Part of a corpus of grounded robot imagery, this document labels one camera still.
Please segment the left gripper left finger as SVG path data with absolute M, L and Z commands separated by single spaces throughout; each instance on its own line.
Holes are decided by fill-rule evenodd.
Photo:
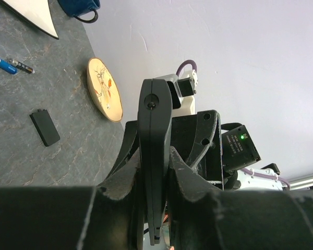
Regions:
M 140 156 L 97 186 L 0 187 L 0 249 L 142 249 Z

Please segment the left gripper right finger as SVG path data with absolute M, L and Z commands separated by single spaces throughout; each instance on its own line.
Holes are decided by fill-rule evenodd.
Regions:
M 313 249 L 313 190 L 222 191 L 175 148 L 168 212 L 176 249 Z

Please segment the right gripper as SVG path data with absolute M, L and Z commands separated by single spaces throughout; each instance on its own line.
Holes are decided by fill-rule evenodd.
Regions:
M 138 123 L 146 123 L 150 111 L 140 112 L 137 120 L 126 123 L 121 150 L 112 168 L 112 191 L 131 192 L 134 187 L 143 192 L 145 178 L 140 162 L 140 137 Z M 217 192 L 223 188 L 222 151 L 219 114 L 215 110 L 196 115 L 162 118 L 171 122 L 167 136 L 170 142 L 166 157 L 175 150 L 180 171 L 189 170 L 185 186 L 199 192 Z

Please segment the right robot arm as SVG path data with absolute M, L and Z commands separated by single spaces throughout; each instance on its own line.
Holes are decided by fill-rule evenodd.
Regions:
M 260 156 L 246 127 L 221 124 L 215 110 L 179 117 L 171 109 L 141 110 L 137 120 L 126 123 L 111 173 L 125 166 L 133 154 L 145 152 L 147 145 L 160 148 L 160 156 L 170 158 L 166 168 L 170 189 L 198 193 L 209 189 L 281 190 L 286 184 L 275 164 L 250 170 Z

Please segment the black battery cover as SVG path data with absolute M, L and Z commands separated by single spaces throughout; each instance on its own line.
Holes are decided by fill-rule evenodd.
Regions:
M 38 109 L 30 115 L 30 118 L 46 147 L 49 147 L 60 140 L 60 135 L 46 109 Z

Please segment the black remote control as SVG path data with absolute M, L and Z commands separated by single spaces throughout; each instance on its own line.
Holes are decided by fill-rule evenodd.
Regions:
M 141 170 L 146 195 L 150 245 L 161 241 L 165 179 L 169 165 L 172 97 L 164 79 L 143 81 L 138 106 Z

